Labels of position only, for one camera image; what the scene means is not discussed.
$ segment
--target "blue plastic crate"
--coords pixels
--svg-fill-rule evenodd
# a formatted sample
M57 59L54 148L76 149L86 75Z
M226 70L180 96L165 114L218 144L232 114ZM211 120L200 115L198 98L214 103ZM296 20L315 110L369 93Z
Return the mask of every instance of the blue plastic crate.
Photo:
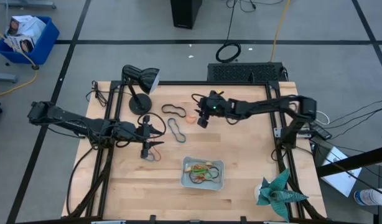
M26 55L32 59L36 65L43 65L52 51L60 31L58 31L50 17L38 16L38 18L46 23L46 27L35 44L33 51L26 53ZM0 40L0 54L4 55L12 63L30 63L23 55L14 52L10 46L4 43L3 39Z

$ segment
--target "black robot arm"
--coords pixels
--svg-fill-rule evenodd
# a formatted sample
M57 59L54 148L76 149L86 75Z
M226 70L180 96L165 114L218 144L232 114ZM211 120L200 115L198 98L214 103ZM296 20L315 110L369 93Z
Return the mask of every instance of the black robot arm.
M142 143L141 157L148 156L148 150L163 142L147 142L151 134L163 135L149 124L149 115L136 128L133 123L110 119L90 119L78 114L65 111L51 102L33 102L28 114L29 122L34 125L55 124L76 135L86 136L91 145L98 149L112 144L113 141L140 142Z
M283 112L293 118L289 126L283 127L278 133L281 143L288 148L295 148L297 133L305 123L313 122L317 111L317 102L304 96L283 96L278 99L263 100L257 102L247 102L234 99L225 100L221 95L224 92L217 93L211 91L209 96L193 94L192 98L198 103L200 118L198 124L206 128L210 116L224 117L237 121L248 119L254 114ZM194 96L201 96L197 101Z

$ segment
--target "metal tray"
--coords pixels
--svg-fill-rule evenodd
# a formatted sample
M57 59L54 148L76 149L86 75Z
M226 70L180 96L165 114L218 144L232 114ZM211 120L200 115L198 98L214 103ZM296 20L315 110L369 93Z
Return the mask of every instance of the metal tray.
M190 177L188 174L184 172L186 167L190 167L195 164L200 164L204 162L211 162L215 167L218 168L220 172L220 182L216 183L213 181L203 181L201 184L195 184L190 180ZM221 190L224 187L224 162L219 160L219 161L211 161L211 160L206 160L206 159L194 159L189 156L183 159L183 166L181 169L181 179L180 183L184 187L192 187L192 188L197 188L197 189L206 189L206 190Z

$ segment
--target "black desk lamp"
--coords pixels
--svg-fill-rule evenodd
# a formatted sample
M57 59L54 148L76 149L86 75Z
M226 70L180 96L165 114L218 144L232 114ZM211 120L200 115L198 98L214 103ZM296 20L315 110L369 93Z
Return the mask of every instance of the black desk lamp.
M134 114L144 114L151 109L152 102L146 94L152 93L158 85L158 73L159 69L157 68L141 70L132 65L125 65L122 68L122 79L130 80L128 86L133 97L129 101L129 108ZM146 94L136 94L136 92L134 92L134 81L138 82L140 89Z

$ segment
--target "concrete floor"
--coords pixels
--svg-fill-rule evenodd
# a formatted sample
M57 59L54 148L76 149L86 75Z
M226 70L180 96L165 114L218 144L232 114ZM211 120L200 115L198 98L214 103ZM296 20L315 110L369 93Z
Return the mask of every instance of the concrete floor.
M10 8L10 15L49 16L60 30L59 40L39 77L30 86L0 97L0 223L5 223L34 148L39 128L28 123L32 101L51 99L78 20L89 0L55 0L56 10ZM377 40L382 40L382 0L358 0ZM78 40L223 40L231 10L223 0L205 0L193 30L173 27L169 0L91 0ZM235 9L231 39L273 40L285 2L258 4L256 12ZM4 6L0 5L0 30L4 30ZM292 0L279 40L370 40L349 0ZM283 62L299 94L318 101L319 110L337 118L372 101L382 99L382 64L372 44L339 45L325 41L299 45L279 44L275 60ZM220 44L122 44L76 45L65 74L57 105L85 114L85 94L92 80L117 80L125 64L161 69L162 80L206 80L208 63L215 62ZM243 44L239 62L267 62L271 45ZM28 65L7 67L0 57L0 72L30 80ZM0 92L13 87L0 83ZM333 129L338 134L344 129ZM369 151L382 146L382 111L369 121L333 141ZM78 141L48 132L32 175L17 222L59 218ZM345 222L371 223L362 210L345 210L325 198L328 217Z

